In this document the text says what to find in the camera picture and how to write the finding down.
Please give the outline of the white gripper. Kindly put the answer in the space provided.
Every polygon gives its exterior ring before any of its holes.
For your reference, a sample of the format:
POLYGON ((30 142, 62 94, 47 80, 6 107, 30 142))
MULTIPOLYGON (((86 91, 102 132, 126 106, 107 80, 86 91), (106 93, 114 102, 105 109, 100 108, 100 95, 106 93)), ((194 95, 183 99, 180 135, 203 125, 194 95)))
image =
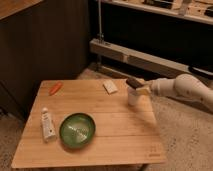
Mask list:
POLYGON ((149 86, 148 85, 143 86, 142 83, 140 83, 139 81, 137 81, 134 78, 128 78, 126 80, 126 83, 133 89, 136 89, 136 92, 139 95, 149 95, 151 92, 155 95, 162 94, 162 92, 161 92, 162 80, 161 79, 151 80, 149 82, 149 86))

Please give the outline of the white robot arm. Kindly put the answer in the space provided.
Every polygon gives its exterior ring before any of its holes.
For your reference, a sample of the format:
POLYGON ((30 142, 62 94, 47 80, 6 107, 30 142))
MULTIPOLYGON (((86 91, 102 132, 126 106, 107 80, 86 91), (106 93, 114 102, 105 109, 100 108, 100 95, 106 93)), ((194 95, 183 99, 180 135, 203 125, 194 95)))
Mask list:
POLYGON ((213 90, 190 74, 181 74, 173 79, 158 78, 149 81, 139 81, 130 77, 126 84, 133 96, 153 94, 195 101, 213 112, 213 90))

